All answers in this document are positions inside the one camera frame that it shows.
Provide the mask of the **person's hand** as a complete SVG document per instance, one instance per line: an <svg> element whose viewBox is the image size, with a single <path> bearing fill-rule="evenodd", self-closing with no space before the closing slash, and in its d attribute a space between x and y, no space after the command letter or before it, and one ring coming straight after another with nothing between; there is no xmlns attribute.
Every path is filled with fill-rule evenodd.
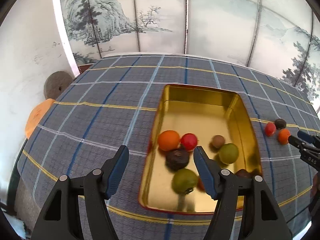
<svg viewBox="0 0 320 240"><path fill-rule="evenodd" d="M310 205L319 200L319 172L313 176L312 187L310 190Z"/></svg>

